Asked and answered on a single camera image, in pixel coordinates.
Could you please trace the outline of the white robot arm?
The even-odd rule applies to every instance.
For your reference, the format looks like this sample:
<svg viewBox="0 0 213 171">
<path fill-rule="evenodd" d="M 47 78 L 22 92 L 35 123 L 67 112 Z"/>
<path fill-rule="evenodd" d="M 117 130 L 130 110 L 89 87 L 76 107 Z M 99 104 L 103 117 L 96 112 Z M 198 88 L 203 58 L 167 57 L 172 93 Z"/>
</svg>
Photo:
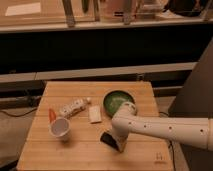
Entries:
<svg viewBox="0 0 213 171">
<path fill-rule="evenodd" d="M 123 152 L 130 133 L 176 141 L 213 151 L 213 119 L 136 116 L 136 106 L 124 102 L 114 114 L 113 138 Z"/>
</svg>

